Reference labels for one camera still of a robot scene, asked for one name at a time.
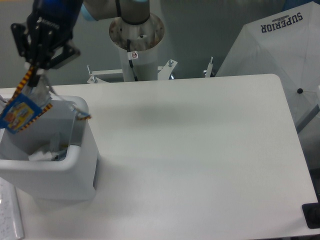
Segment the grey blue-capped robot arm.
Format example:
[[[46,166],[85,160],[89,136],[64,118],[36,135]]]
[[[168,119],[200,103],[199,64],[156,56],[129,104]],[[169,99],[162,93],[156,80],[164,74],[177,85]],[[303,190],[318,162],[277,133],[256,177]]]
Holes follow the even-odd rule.
[[[73,44],[79,14],[91,21],[120,17],[129,25],[150,17],[148,0],[35,0],[25,23],[10,28],[18,54],[30,65],[27,85],[36,87],[40,70],[59,69],[80,55]]]

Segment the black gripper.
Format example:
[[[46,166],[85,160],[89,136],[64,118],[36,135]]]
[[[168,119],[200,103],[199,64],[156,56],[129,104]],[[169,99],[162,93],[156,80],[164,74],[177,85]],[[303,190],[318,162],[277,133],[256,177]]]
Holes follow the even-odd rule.
[[[37,86],[36,72],[44,75],[81,55],[69,40],[82,4],[81,0],[35,0],[26,23],[10,26],[18,54],[33,67],[29,87]]]

